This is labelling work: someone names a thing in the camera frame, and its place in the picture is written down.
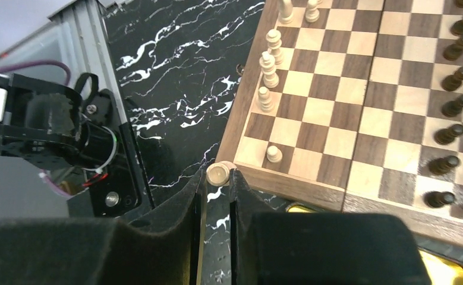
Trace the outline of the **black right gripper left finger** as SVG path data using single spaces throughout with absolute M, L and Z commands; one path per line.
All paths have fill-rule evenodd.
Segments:
M 195 284 L 204 185 L 129 219 L 0 220 L 0 284 Z

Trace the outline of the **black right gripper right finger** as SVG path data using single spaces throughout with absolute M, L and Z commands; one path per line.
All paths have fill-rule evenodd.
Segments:
M 230 180 L 233 284 L 430 284 L 415 239 L 398 217 L 286 213 Z

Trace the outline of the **white chess piece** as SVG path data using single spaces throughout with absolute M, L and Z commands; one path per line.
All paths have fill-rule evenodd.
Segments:
M 206 170 L 206 180 L 212 186 L 229 186 L 230 171 L 236 168 L 230 161 L 213 163 Z
M 271 29 L 266 33 L 265 39 L 269 52 L 275 59 L 275 64 L 282 64 L 284 61 L 284 53 L 282 51 L 281 32 L 277 29 Z
M 258 102 L 262 112 L 268 113 L 273 109 L 270 90 L 267 87 L 262 86 L 258 89 Z
M 283 154 L 277 146 L 271 145 L 266 150 L 266 158 L 271 163 L 279 163 L 283 158 Z

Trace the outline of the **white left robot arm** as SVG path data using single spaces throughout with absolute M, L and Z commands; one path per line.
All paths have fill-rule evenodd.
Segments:
M 77 216 L 154 208 L 138 144 L 115 94 L 83 73 L 74 87 L 0 74 L 0 156 L 41 169 Z

